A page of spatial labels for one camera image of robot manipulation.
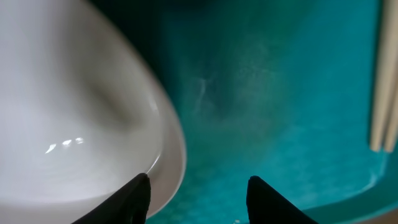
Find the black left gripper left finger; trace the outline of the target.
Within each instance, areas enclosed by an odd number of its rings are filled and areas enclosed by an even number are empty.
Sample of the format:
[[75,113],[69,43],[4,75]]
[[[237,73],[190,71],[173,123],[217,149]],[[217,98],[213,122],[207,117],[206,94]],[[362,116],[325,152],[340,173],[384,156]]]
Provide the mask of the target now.
[[138,174],[73,224],[145,224],[150,198],[150,178]]

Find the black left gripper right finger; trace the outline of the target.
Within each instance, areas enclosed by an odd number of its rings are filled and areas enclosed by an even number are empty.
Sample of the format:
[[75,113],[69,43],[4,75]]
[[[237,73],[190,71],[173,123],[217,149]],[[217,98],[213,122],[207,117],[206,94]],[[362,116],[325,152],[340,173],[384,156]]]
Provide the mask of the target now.
[[250,224],[317,224],[255,175],[248,180],[246,206]]

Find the large white plate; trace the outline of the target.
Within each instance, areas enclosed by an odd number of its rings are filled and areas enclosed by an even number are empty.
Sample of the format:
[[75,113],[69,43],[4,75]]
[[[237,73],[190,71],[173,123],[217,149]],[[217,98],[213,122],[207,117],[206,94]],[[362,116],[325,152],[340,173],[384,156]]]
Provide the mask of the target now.
[[152,217],[186,163],[165,90],[102,13],[1,1],[2,223],[73,223],[141,173]]

